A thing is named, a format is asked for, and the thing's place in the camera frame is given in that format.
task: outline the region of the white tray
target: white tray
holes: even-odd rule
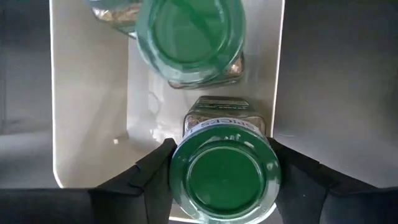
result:
[[[95,20],[83,0],[50,0],[53,171],[61,187],[95,187],[131,167],[182,121],[201,95],[243,96],[272,136],[284,0],[243,0],[248,75],[238,85],[174,90],[141,59],[135,40]],[[129,133],[129,140],[114,139]],[[178,205],[172,220],[192,222]]]

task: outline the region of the jar bottom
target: jar bottom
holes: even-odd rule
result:
[[[222,75],[218,75],[216,78],[208,80],[203,83],[177,83],[170,82],[169,85],[177,90],[197,90],[204,88],[211,88],[215,86],[231,85],[238,83],[244,74],[244,57],[243,54],[232,64],[232,66],[224,72]]]

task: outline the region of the gray surface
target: gray surface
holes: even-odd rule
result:
[[[52,174],[49,2],[2,1],[6,88],[0,187],[58,187]]]
[[[274,137],[376,187],[398,185],[397,12],[395,0],[285,6]]]

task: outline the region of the white container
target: white container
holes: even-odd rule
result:
[[[83,0],[50,0],[53,172],[59,186],[95,187],[165,138],[179,143],[183,118],[201,95],[254,102],[272,136],[284,0],[243,4],[249,72],[244,80],[209,90],[174,90],[144,63],[135,40],[98,22]],[[178,205],[170,219],[193,222]]]

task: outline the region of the spice jar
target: spice jar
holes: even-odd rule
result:
[[[275,208],[279,161],[249,107],[241,98],[203,96],[185,118],[169,183],[175,201],[200,223],[255,224]]]
[[[136,38],[136,22],[143,0],[87,0],[97,20]]]
[[[211,118],[238,118],[255,125],[266,133],[266,122],[243,98],[230,96],[201,96],[184,118],[183,135],[197,124]]]
[[[145,0],[136,30],[143,59],[173,88],[234,83],[243,74],[241,0]]]

